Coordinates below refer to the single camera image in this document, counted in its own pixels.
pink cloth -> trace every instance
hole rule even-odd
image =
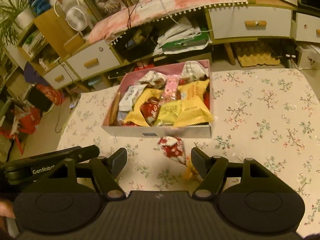
[[[201,6],[232,2],[232,0],[162,0],[165,8],[170,14],[199,8]],[[131,26],[135,27],[154,19],[164,17],[167,13],[163,9],[159,0],[145,0],[138,4],[131,15]],[[110,17],[98,22],[90,33],[90,43],[96,43],[100,40],[112,41],[119,36],[119,33],[127,30],[128,10],[126,7]]]

cat picture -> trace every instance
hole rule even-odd
[[[104,18],[115,14],[124,6],[122,0],[94,0],[94,3]]]

plant pot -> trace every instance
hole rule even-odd
[[[33,21],[34,18],[35,15],[33,14],[31,8],[27,8],[16,17],[13,23],[13,27],[20,34],[26,27],[28,27],[28,25]]]

table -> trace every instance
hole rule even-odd
[[[207,155],[231,162],[251,157],[301,195],[303,237],[320,231],[320,105],[305,77],[293,69],[259,69],[212,73],[213,135],[183,139],[186,155],[199,147]],[[120,147],[128,163],[118,177],[131,190],[189,190],[186,167],[165,157],[158,138],[113,137],[100,126],[118,87],[81,95],[61,136],[58,149],[95,144],[110,156]],[[226,187],[239,183],[228,179]]]

human hand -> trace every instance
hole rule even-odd
[[[0,216],[15,218],[13,213],[13,203],[7,199],[0,199]]]

